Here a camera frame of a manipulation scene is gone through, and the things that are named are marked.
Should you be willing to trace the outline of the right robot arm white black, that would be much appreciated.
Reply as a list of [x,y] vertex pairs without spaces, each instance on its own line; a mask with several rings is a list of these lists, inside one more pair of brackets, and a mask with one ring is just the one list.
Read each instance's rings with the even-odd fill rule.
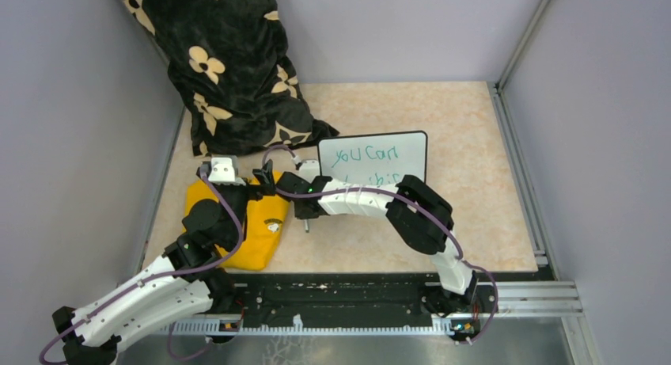
[[327,176],[312,181],[284,173],[275,191],[294,205],[298,219],[357,215],[385,219],[404,243],[427,255],[438,274],[438,298],[429,301],[436,314],[466,311],[477,298],[475,272],[464,262],[454,233],[453,208],[424,181],[406,175],[396,184],[353,184]]

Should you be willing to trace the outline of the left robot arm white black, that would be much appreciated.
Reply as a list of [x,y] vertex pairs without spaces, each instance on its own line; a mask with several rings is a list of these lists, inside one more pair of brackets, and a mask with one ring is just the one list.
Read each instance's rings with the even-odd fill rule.
[[196,173],[214,196],[193,205],[184,232],[160,256],[95,302],[52,314],[65,364],[113,364],[166,325],[235,307],[237,291],[222,264],[245,242],[248,204],[274,195],[273,164],[253,170],[255,183],[239,176],[234,156],[214,157]]

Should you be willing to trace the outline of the white whiteboard black frame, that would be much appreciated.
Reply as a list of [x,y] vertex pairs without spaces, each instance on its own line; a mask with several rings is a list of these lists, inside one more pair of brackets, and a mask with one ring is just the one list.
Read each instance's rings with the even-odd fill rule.
[[320,173],[354,184],[397,184],[406,175],[424,181],[428,136],[425,131],[349,135],[317,145]]

